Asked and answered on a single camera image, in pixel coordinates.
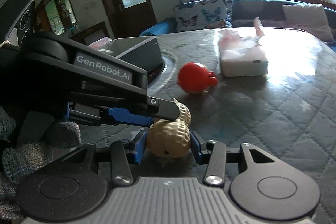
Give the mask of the gloved hand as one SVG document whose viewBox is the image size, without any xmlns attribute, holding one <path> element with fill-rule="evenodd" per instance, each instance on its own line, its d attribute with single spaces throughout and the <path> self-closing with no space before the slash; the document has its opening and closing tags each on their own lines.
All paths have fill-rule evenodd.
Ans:
<svg viewBox="0 0 336 224">
<path fill-rule="evenodd" d="M 75 122 L 52 122 L 42 141 L 11 147 L 9 136 L 16 122 L 1 108 L 1 223 L 11 223 L 22 214 L 15 194 L 23 178 L 53 160 L 54 149 L 70 149 L 81 145 L 81 133 Z"/>
</svg>

